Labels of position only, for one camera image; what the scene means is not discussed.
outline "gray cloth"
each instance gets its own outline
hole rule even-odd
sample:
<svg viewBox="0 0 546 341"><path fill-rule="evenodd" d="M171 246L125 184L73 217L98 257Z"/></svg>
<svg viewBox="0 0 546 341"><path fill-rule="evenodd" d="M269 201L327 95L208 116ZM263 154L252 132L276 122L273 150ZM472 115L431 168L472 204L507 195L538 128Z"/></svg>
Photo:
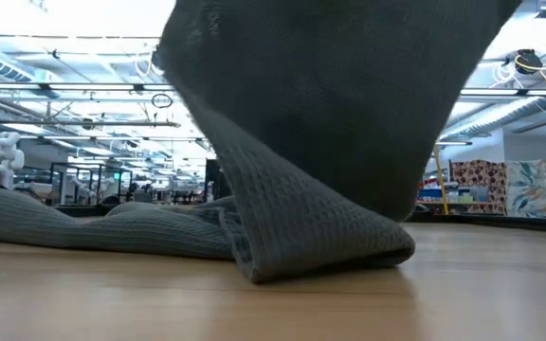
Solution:
<svg viewBox="0 0 546 341"><path fill-rule="evenodd" d="M0 239L230 252L253 282L407 260L414 242L397 222L460 88L518 2L179 0L163 67L216 150L237 213L131 204L78 224L0 190Z"/></svg>

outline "ceiling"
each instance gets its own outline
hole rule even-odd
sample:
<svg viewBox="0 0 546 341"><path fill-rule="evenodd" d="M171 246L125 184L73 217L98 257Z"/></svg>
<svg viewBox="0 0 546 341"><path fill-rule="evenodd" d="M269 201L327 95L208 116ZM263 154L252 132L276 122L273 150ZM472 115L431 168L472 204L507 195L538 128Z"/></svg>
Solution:
<svg viewBox="0 0 546 341"><path fill-rule="evenodd" d="M165 83L161 71L150 63L173 0L0 0L0 61L26 74L35 82ZM485 52L465 88L546 88L544 76L515 73L512 64L502 66L516 51L533 48L546 67L546 19L539 3L526 0ZM0 81L10 81L0 76ZM157 91L55 91L55 98L31 91L0 91L29 111L20 115L0 105L1 119L36 119L55 116L59 120L118 122L174 122L175 126L81 126L46 127L51 135L138 137L128 146L122 140L65 140L59 144L71 154L95 156L78 147L108 149L118 156L151 156L172 159L173 167L186 173L203 174L205 159L213 150L173 91L166 92L173 104L156 108ZM497 102L493 99L459 99L450 116L456 123ZM512 128L545 119L546 113L513 122ZM539 130L546 134L546 128ZM169 137L175 141L146 140ZM156 162L150 168L164 167Z"/></svg>

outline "wooden table surface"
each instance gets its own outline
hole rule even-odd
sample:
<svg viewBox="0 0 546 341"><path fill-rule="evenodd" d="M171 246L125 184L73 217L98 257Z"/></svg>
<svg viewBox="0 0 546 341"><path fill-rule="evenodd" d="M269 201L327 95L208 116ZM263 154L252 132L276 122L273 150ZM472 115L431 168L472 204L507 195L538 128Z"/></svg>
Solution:
<svg viewBox="0 0 546 341"><path fill-rule="evenodd" d="M397 269L265 286L232 262L0 243L0 340L546 341L546 233L407 230Z"/></svg>

